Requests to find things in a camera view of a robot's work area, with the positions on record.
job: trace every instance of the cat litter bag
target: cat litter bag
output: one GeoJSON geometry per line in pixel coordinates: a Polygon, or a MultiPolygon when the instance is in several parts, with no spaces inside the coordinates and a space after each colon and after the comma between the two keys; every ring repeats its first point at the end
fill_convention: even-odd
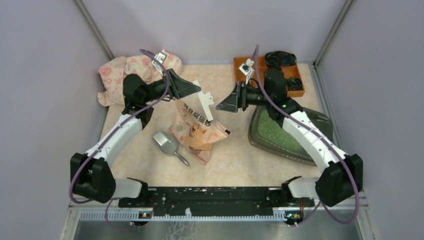
{"type": "Polygon", "coordinates": [[[196,112],[182,100],[176,101],[178,114],[168,132],[202,165],[209,162],[212,144],[225,139],[228,131],[216,120],[208,121],[203,112],[196,112]]]}

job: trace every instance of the wooden organizer tray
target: wooden organizer tray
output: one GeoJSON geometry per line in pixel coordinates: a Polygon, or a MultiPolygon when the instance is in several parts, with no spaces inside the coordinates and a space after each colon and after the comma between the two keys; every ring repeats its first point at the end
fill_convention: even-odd
{"type": "MultiPolygon", "coordinates": [[[[246,81],[246,76],[242,73],[242,71],[239,70],[239,67],[240,67],[240,65],[245,63],[248,58],[250,58],[250,56],[242,56],[242,57],[235,57],[234,58],[233,70],[234,70],[234,79],[235,79],[236,82],[245,82],[246,81]]],[[[264,79],[265,79],[264,76],[265,76],[265,72],[267,71],[267,64],[265,63],[265,57],[259,56],[258,62],[259,62],[258,68],[259,68],[260,79],[261,79],[261,82],[264,83],[264,79]]],[[[299,72],[298,65],[282,66],[281,70],[284,73],[284,77],[286,79],[288,79],[290,77],[296,77],[296,78],[299,78],[300,81],[302,81],[301,73],[299,72]]],[[[257,87],[257,84],[254,81],[251,81],[250,84],[253,87],[257,87]]],[[[302,82],[302,90],[288,91],[288,96],[291,97],[291,98],[302,97],[304,94],[305,94],[305,86],[303,85],[303,82],[302,82]]]]}

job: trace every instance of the cartoon cat illustration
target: cartoon cat illustration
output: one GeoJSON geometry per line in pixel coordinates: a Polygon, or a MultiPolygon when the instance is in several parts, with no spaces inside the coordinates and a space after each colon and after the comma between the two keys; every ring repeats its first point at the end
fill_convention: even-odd
{"type": "Polygon", "coordinates": [[[188,136],[181,136],[181,140],[187,143],[190,152],[198,156],[202,151],[210,151],[212,149],[212,144],[207,142],[209,142],[211,137],[219,137],[219,135],[216,133],[209,134],[205,143],[204,136],[208,130],[202,129],[197,123],[194,123],[193,127],[187,122],[186,124],[191,127],[191,129],[188,131],[188,136]]]}

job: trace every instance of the metal scoop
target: metal scoop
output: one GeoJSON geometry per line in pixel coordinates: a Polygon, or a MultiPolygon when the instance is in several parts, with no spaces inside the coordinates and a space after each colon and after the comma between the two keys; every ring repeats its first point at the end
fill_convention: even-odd
{"type": "Polygon", "coordinates": [[[159,146],[160,150],[166,155],[175,155],[182,163],[190,167],[190,163],[181,156],[178,152],[178,141],[166,132],[159,131],[153,136],[154,141],[159,146]]]}

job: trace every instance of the pink floral fabric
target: pink floral fabric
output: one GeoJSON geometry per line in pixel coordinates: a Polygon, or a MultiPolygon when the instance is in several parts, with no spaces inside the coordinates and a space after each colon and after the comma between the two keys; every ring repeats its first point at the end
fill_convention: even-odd
{"type": "MultiPolygon", "coordinates": [[[[162,52],[167,54],[163,66],[166,69],[173,69],[176,74],[180,75],[183,71],[181,60],[164,50],[162,52]]],[[[106,91],[99,92],[97,99],[105,107],[113,104],[124,105],[123,80],[128,74],[139,75],[147,84],[162,79],[161,73],[153,66],[152,60],[145,55],[117,57],[101,66],[98,73],[106,91]]]]}

